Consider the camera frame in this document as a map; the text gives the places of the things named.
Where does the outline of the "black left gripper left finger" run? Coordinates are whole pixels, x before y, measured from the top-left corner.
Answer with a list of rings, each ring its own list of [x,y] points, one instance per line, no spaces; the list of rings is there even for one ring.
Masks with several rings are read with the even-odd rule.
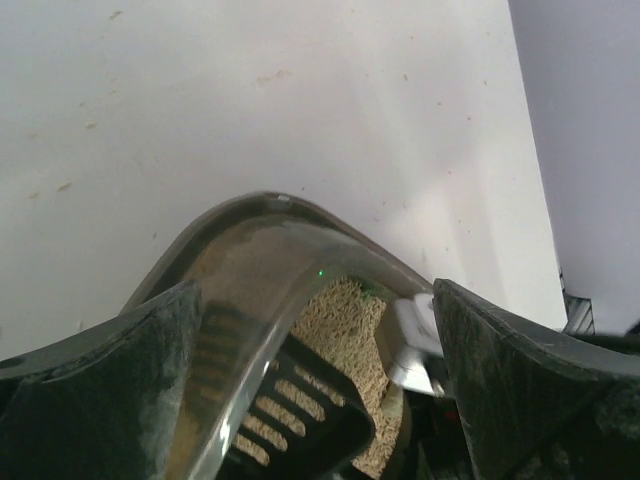
[[[201,319],[187,281],[2,361],[2,478],[163,478]]]

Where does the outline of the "black slotted litter scoop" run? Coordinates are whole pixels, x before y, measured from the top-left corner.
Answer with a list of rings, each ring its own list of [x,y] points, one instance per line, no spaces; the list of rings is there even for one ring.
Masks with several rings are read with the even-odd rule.
[[[248,346],[253,318],[218,304],[204,310],[187,382],[198,422],[218,411],[223,376]],[[270,363],[218,473],[220,479],[364,479],[355,459],[375,425],[355,384],[293,335]]]

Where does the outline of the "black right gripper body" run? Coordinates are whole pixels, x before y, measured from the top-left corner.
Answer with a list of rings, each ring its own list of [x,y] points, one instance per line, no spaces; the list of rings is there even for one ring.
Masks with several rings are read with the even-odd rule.
[[[472,479],[473,472],[456,402],[406,391],[410,420],[400,479]]]

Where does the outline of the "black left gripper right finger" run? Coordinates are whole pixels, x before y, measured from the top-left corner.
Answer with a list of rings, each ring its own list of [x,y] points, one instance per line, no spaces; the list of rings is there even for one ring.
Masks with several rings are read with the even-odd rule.
[[[568,334],[433,285],[477,479],[636,479],[639,338]]]

